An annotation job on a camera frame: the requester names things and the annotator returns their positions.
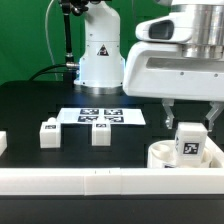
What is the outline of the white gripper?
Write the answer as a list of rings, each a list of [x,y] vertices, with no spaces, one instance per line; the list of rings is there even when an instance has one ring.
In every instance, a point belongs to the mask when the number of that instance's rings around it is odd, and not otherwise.
[[[211,102],[207,129],[224,110],[224,59],[193,59],[182,56],[177,44],[138,42],[126,61],[123,90],[129,96],[161,98],[168,129],[173,127],[173,99]]]

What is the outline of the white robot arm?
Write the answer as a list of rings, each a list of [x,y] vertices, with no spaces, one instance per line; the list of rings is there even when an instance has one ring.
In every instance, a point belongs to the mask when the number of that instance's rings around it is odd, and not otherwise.
[[[174,101],[208,101],[206,126],[224,111],[224,0],[158,0],[169,15],[137,25],[123,90],[160,98],[171,128]]]

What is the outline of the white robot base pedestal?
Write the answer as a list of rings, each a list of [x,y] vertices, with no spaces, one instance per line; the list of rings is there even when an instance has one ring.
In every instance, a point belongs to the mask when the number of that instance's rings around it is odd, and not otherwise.
[[[105,1],[87,7],[85,52],[74,83],[87,88],[121,87],[125,59],[120,53],[120,16]]]

